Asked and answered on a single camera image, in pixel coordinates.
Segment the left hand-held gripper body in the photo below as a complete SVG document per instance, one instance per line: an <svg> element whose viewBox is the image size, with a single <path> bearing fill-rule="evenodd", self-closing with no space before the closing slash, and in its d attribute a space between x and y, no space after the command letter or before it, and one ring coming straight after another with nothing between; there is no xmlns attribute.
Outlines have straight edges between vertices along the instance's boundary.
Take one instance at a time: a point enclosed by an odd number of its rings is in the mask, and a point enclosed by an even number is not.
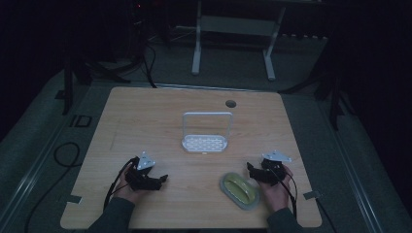
<svg viewBox="0 0 412 233"><path fill-rule="evenodd" d="M136 190L160 190L162 178L150 178L149 173L155 166L144 151L140 156L131 158L126 165L125 180L133 191Z"/></svg>

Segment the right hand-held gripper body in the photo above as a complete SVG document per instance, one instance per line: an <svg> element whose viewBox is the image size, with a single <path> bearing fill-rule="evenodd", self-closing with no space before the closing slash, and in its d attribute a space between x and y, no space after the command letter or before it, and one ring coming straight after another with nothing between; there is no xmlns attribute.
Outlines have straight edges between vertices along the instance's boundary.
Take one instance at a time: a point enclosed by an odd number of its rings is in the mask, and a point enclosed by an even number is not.
<svg viewBox="0 0 412 233"><path fill-rule="evenodd" d="M253 172L254 179L262 183L275 185L281 182L287 175L284 162L291 162L292 159L279 151L265 153L260 163L261 168Z"/></svg>

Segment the green soap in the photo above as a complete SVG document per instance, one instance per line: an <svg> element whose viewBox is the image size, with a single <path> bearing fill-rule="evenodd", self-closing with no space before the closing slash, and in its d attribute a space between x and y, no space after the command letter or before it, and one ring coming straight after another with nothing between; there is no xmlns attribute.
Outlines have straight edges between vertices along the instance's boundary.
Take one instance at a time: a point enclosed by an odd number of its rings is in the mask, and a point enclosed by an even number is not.
<svg viewBox="0 0 412 233"><path fill-rule="evenodd" d="M260 194L256 187L237 173L226 173L220 179L221 191L240 209L250 211L258 206Z"/></svg>

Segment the white soap rack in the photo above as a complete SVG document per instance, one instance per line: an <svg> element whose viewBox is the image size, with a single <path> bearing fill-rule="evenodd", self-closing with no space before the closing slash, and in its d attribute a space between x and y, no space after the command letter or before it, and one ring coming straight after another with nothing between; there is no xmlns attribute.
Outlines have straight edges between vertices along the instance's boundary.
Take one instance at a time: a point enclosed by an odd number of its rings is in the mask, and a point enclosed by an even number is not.
<svg viewBox="0 0 412 233"><path fill-rule="evenodd" d="M225 134L194 134L188 133L188 119L190 117L227 117ZM228 144L233 114L231 112L187 112L183 114L182 146L188 152L222 152Z"/></svg>

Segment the person's left hand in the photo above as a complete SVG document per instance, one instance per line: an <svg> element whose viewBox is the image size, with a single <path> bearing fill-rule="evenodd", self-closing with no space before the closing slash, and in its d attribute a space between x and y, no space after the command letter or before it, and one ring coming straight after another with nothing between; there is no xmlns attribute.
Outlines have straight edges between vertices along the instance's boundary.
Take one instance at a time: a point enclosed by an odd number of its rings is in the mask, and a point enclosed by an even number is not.
<svg viewBox="0 0 412 233"><path fill-rule="evenodd" d="M115 188L114 196L137 204L146 194L145 190L134 191L126 181L120 181Z"/></svg>

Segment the person's right hand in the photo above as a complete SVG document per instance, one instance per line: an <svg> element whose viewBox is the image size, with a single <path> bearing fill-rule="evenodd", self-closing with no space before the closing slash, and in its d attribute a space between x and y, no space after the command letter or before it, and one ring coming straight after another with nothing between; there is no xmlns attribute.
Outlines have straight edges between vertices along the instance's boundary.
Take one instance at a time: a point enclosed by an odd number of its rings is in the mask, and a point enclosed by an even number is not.
<svg viewBox="0 0 412 233"><path fill-rule="evenodd" d="M286 209L289 206L289 192L291 189L290 180L292 172L287 166L284 166L284 169L287 174L281 183L277 183L275 185L270 185L268 183L262 182L258 183L267 204L268 210L271 213Z"/></svg>

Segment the black tripod stand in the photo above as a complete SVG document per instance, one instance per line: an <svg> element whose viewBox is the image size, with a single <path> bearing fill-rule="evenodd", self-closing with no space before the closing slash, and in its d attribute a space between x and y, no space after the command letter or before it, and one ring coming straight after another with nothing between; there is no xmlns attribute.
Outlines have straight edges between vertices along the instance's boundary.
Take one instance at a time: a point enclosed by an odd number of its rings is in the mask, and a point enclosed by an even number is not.
<svg viewBox="0 0 412 233"><path fill-rule="evenodd" d="M145 48L147 43L142 39L140 32L133 32L132 36L137 37L139 45L136 52L131 56L130 62L126 65L109 69L93 59L90 55L80 47L80 44L75 42L72 35L67 35L64 41L64 89L57 93L57 97L64 100L64 108L62 114L66 116L74 103L73 95L73 76L76 76L81 84L90 85L92 81L90 71L95 71L101 75L103 79L112 80L116 83L130 83L120 77L120 73L131 71L140 67L142 64L147 64L145 57ZM155 87L151 77L151 67L146 65L148 82L152 87Z"/></svg>
<svg viewBox="0 0 412 233"><path fill-rule="evenodd" d="M346 56L342 45L335 39L328 39L319 58L309 73L309 77L292 87L279 90L282 94L298 92L311 84L318 83L314 97L318 101L330 97L328 120L334 130L338 130L337 117L343 112L339 106L341 99L341 82L344 77L344 63Z"/></svg>

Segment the white metal stand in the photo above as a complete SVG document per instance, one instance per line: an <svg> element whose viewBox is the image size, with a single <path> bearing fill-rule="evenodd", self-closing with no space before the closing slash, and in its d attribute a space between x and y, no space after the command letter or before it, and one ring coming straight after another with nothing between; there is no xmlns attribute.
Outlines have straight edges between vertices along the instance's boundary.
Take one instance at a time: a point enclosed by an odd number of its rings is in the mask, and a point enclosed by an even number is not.
<svg viewBox="0 0 412 233"><path fill-rule="evenodd" d="M195 25L195 47L192 57L191 73L200 73L202 42L201 36L204 32L227 34L230 36L264 37L269 40L268 46L262 50L262 58L269 81L275 81L276 75L272 61L272 52L279 37L281 24L283 22L286 7L281 7L275 19L264 20L243 17L223 17L205 15L202 10L202 0L197 0L196 25Z"/></svg>

